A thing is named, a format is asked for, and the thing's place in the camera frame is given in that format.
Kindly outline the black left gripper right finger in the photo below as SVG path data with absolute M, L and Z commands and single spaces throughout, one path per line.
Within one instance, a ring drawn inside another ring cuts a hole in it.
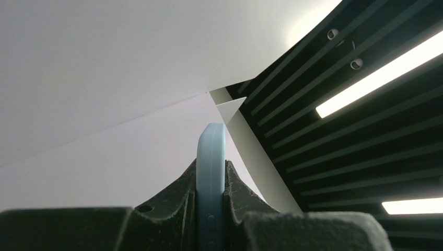
M 362 212 L 281 213 L 238 176 L 225 174 L 226 250 L 392 250 L 388 235 Z

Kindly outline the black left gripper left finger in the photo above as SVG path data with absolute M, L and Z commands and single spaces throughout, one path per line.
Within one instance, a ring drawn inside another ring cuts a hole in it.
M 135 207 L 144 222 L 136 250 L 196 250 L 196 161 L 152 198 Z

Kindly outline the phone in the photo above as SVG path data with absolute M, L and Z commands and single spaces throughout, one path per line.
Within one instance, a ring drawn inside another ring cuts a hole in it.
M 225 132 L 223 123 L 210 123 L 200 135 L 197 145 L 198 250 L 224 250 Z

